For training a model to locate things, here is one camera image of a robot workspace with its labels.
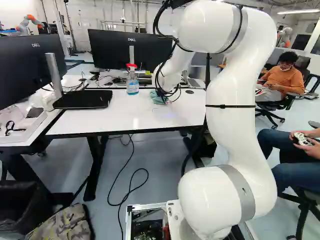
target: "teal cloth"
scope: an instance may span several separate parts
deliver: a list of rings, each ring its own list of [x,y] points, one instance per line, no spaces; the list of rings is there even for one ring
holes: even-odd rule
[[[154,104],[166,104],[166,102],[168,101],[168,97],[166,96],[158,96],[156,90],[152,90],[150,92],[150,97],[153,101]]]

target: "dell monitor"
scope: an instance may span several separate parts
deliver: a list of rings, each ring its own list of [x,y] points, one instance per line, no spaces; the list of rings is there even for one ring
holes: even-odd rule
[[[54,53],[60,78],[67,73],[58,34],[0,37],[0,110],[49,84],[45,53]]]
[[[134,46],[134,63],[138,69],[153,72],[167,60],[172,40],[155,34],[88,29],[95,67],[125,69],[130,62],[129,46]]]

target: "person's hair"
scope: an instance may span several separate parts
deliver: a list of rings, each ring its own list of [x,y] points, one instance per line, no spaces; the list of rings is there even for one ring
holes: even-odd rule
[[[279,62],[293,64],[298,60],[298,55],[294,51],[286,51],[279,57]]]

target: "person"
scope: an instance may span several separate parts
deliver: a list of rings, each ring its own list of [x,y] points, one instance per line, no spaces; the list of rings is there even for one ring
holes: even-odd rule
[[[293,51],[286,51],[279,57],[278,66],[271,68],[261,77],[256,88],[263,94],[255,96],[256,102],[281,101],[286,93],[304,94],[304,78],[302,73],[294,67],[298,56]]]
[[[294,132],[301,132],[312,141],[313,146],[300,146],[293,142]],[[280,164],[272,168],[277,191],[288,187],[301,187],[320,193],[320,128],[310,131],[278,131],[263,129],[257,139],[266,159],[273,148],[281,150]]]

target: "game controller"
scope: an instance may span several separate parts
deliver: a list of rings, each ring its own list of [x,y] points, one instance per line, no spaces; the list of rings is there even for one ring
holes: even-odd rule
[[[295,142],[300,146],[313,146],[313,143],[302,133],[294,132]]]

